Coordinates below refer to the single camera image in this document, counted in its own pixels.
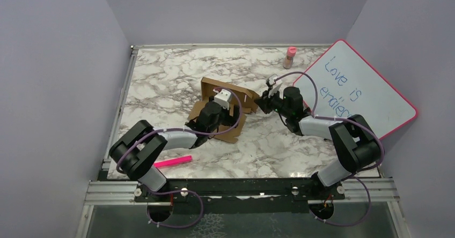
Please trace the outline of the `brown cardboard box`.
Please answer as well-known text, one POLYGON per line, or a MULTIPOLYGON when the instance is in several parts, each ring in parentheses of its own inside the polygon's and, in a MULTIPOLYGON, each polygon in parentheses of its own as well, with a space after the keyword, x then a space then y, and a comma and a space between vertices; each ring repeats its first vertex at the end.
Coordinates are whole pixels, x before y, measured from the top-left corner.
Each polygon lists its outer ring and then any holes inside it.
POLYGON ((189 126, 210 137, 235 144, 246 122, 246 115, 255 113, 259 95, 248 88, 203 77, 202 99, 189 113, 189 126))

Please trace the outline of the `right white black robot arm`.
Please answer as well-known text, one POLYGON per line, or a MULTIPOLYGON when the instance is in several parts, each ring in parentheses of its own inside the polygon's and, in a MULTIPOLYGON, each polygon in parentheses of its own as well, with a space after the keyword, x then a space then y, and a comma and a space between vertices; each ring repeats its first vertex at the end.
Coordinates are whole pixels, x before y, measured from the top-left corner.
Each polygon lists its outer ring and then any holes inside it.
POLYGON ((336 159, 316 171, 310 183, 310 193, 322 199, 340 181, 378 163, 384 148, 362 115, 347 118, 322 117, 314 109, 304 107, 303 96, 297 87, 286 87, 282 93, 281 77, 266 80, 267 90, 254 102, 265 113, 276 112, 288 130, 298 136, 316 136, 332 141, 336 159))

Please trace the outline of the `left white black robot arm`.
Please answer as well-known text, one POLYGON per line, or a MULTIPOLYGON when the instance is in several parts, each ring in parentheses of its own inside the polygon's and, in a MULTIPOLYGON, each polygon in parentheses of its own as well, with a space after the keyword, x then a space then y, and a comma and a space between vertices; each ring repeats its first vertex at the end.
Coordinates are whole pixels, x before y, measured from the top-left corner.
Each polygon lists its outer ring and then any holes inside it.
POLYGON ((138 121, 109 149, 116 170, 145 185, 154 200, 165 199, 169 189, 167 178, 154 166, 162 151, 198 148, 211 137, 222 135, 222 125, 231 131, 240 123, 241 104, 231 105, 231 99, 238 96, 227 88, 216 87, 214 91, 215 96, 199 115, 182 127, 155 128, 146 120, 138 121))

